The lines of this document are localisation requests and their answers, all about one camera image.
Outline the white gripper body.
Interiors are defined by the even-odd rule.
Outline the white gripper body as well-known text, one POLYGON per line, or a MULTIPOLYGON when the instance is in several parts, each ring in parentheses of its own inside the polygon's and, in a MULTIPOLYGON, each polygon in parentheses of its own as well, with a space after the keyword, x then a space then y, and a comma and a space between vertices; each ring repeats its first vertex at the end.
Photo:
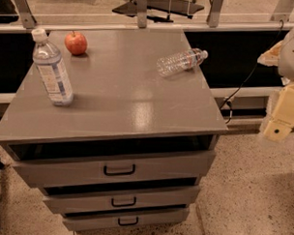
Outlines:
POLYGON ((257 62, 260 65, 272 67, 279 63, 279 52, 281 51, 282 41, 279 41, 274 46, 262 53, 257 62))

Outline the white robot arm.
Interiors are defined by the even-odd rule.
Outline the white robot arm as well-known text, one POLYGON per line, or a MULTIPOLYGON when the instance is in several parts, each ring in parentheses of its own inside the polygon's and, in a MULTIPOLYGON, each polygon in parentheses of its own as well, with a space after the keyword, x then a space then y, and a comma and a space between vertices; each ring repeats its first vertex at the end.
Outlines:
POLYGON ((282 141, 294 129, 294 27, 283 40, 262 53, 260 65, 277 66, 283 87, 269 98, 260 133, 268 140, 282 141))

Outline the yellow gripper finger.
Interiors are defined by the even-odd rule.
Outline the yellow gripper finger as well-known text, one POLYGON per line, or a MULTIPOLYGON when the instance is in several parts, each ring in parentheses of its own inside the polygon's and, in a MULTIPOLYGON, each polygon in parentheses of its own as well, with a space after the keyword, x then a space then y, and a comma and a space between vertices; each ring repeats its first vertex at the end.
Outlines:
POLYGON ((263 136, 271 141, 284 140, 294 129, 294 82, 279 91, 277 103, 273 106, 272 113, 263 136))

